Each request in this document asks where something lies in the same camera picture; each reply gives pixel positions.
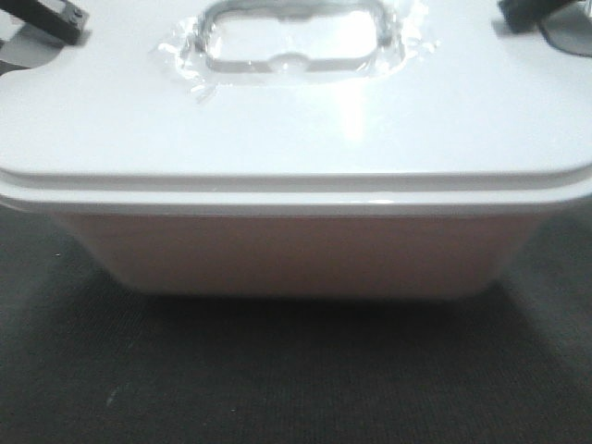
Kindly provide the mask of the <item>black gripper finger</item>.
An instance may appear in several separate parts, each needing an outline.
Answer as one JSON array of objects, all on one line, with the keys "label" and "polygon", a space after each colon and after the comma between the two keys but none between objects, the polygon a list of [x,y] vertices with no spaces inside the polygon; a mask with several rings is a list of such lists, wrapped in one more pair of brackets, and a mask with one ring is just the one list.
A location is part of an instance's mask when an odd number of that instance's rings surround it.
[{"label": "black gripper finger", "polygon": [[68,45],[79,43],[88,20],[88,12],[71,1],[50,6],[46,1],[6,0],[1,9]]},{"label": "black gripper finger", "polygon": [[500,0],[498,8],[513,33],[529,31],[540,20],[574,0]]}]

